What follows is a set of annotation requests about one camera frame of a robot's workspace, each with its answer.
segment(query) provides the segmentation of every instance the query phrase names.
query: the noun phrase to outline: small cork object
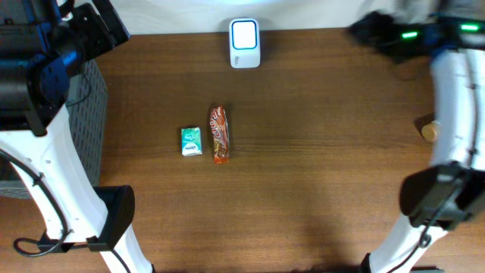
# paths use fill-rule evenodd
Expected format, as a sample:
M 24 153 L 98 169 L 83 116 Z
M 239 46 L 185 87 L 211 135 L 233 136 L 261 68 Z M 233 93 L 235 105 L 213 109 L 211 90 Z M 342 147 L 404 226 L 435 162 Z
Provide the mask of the small cork object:
M 425 125 L 421 129 L 421 135 L 428 142 L 435 142 L 438 139 L 438 134 L 440 133 L 440 124 L 437 121 L 433 121 Z

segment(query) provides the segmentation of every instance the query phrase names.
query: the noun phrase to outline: black mount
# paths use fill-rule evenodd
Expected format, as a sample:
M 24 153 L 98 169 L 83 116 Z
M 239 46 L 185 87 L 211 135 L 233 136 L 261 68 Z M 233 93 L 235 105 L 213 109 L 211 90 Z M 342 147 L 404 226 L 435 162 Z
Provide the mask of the black mount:
M 415 228 L 426 224 L 440 210 L 436 220 L 452 231 L 470 221 L 485 208 L 485 172 L 457 164 L 437 165 L 407 177 L 399 203 L 402 214 Z
M 93 252 L 111 251 L 130 226 L 135 215 L 135 193 L 131 186 L 94 187 L 96 194 L 108 208 L 108 217 L 99 238 L 87 238 L 87 246 Z M 39 250 L 51 249 L 58 241 L 50 240 L 46 233 L 38 243 Z M 66 253 L 73 243 L 63 243 L 56 253 Z

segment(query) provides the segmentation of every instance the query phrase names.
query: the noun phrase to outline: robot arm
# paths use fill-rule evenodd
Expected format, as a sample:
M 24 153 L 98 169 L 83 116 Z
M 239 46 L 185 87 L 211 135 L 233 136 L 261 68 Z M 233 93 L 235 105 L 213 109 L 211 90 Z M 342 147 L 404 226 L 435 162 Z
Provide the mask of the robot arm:
M 0 156 L 16 168 L 47 227 L 40 241 L 20 238 L 14 247 L 38 257 L 87 242 L 112 272 L 153 272 L 131 224 L 133 190 L 93 189 L 70 134 L 69 79 L 130 37 L 109 0 L 93 2 L 100 15 L 74 1 L 60 8 L 55 0 L 0 4 L 0 35 L 8 35 L 0 43 Z M 22 242 L 36 242 L 40 252 L 22 250 Z
M 409 272 L 434 242 L 485 207 L 485 22 L 458 16 L 464 13 L 452 8 L 456 4 L 440 6 L 433 24 L 398 24 L 374 12 L 349 29 L 361 44 L 396 63 L 432 56 L 440 125 L 430 168 L 406 178 L 402 214 L 384 243 L 366 256 L 365 272 Z

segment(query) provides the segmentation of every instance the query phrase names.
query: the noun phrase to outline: screen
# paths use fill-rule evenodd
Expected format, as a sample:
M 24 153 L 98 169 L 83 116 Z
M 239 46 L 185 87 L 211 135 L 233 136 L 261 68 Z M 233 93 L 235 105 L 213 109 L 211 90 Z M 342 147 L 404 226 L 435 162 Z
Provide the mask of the screen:
M 233 23 L 233 46 L 235 49 L 254 49 L 257 46 L 255 22 Z

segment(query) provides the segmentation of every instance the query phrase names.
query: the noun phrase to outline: cable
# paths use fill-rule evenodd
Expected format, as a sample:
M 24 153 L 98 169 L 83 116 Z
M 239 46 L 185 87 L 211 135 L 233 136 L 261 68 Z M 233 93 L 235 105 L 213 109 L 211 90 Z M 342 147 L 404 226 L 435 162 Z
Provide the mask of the cable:
M 468 54 L 469 51 L 465 51 L 463 54 L 465 55 L 465 58 L 467 60 L 467 68 L 468 68 L 468 75 L 469 75 L 469 80 L 470 80 L 470 88 L 473 93 L 474 97 L 474 107 L 475 107 L 475 125 L 474 125 L 474 134 L 473 134 L 473 139 L 471 141 L 471 151 L 470 151 L 470 159 L 468 161 L 469 167 L 473 168 L 475 165 L 475 159 L 476 159 L 476 154 L 478 153 L 478 134 L 480 132 L 480 119 L 481 119 L 481 113 L 480 113 L 480 92 L 477 90 L 477 84 L 475 83 L 475 70 L 473 69 L 473 65 L 471 63 L 471 57 Z
M 120 261 L 120 263 L 122 264 L 122 266 L 124 267 L 124 270 L 127 271 L 127 273 L 131 273 L 130 269 L 128 268 L 128 265 L 124 262 L 124 260 L 120 257 L 120 254 L 118 254 L 116 252 L 116 250 L 112 250 L 111 251 L 113 253 L 113 255 L 118 259 L 118 261 Z
M 459 175 L 457 175 L 453 180 L 456 181 L 459 178 Z M 426 227 L 423 229 L 423 232 L 421 232 L 421 235 L 419 237 L 418 243 L 416 243 L 415 248 L 409 253 L 409 255 L 406 257 L 406 259 L 402 260 L 398 265 L 393 267 L 391 270 L 389 270 L 387 273 L 393 273 L 399 270 L 402 266 L 404 266 L 409 260 L 415 255 L 415 253 L 418 251 L 420 248 L 427 248 L 430 243 L 431 243 L 431 236 L 427 234 L 427 232 L 430 230 L 430 228 L 436 223 L 438 218 L 441 216 L 445 208 L 447 207 L 448 202 L 455 200 L 456 197 L 462 192 L 462 185 L 458 185 L 452 193 L 446 198 L 446 201 L 443 203 L 442 206 L 436 212 L 434 213 L 433 217 L 431 220 L 426 224 Z
M 38 253 L 30 253 L 30 252 L 27 252 L 27 251 L 23 250 L 22 248 L 20 248 L 19 243 L 21 243 L 21 242 L 37 243 L 37 241 L 33 240 L 33 239 L 29 239 L 29 238 L 18 238 L 14 241 L 15 251 L 17 251 L 17 253 L 21 254 L 22 256 L 30 257 L 30 258 L 40 257 L 40 256 L 44 256 L 44 255 L 47 255 L 49 253 L 54 252 L 59 247 L 61 247 L 61 245 L 66 240 L 67 235 L 69 235 L 69 233 L 70 233 L 70 231 L 68 231 L 67 220 L 66 220 L 64 214 L 62 214 L 62 211 L 61 211 L 61 208 L 59 207 L 59 204 L 57 204 L 57 202 L 55 201 L 55 198 L 53 197 L 53 195 L 51 194 L 51 192 L 49 191 L 47 186 L 42 181 L 42 175 L 37 175 L 31 168 L 27 167 L 24 163 L 20 162 L 18 159 L 16 159 L 15 157 L 10 155 L 9 153 L 4 151 L 3 149 L 0 149 L 0 156 L 4 160 L 6 160 L 6 161 L 16 165 L 17 167 L 19 167 L 22 171 L 24 171 L 26 174 L 28 174 L 33 179 L 33 186 L 39 186 L 40 187 L 42 192 L 45 194 L 45 197 L 47 197 L 47 200 L 52 204 L 52 208 L 54 208 L 55 213 L 58 215 L 59 219 L 61 220 L 61 224 L 62 224 L 62 237 L 61 237 L 61 239 L 59 239 L 59 241 L 52 248 L 50 248 L 46 251 L 38 252 Z
M 89 83 L 89 91 L 88 91 L 88 93 L 82 99 L 78 100 L 77 102 L 71 102 L 71 103 L 67 103 L 66 102 L 66 107 L 71 107 L 71 106 L 78 105 L 81 102 L 84 102 L 85 100 L 87 100 L 89 98 L 89 96 L 91 96 L 91 93 L 92 93 L 92 83 L 91 83 L 91 80 L 89 79 L 89 77 L 88 77 L 88 75 L 86 73 L 83 73 L 83 76 L 86 78 L 87 82 Z

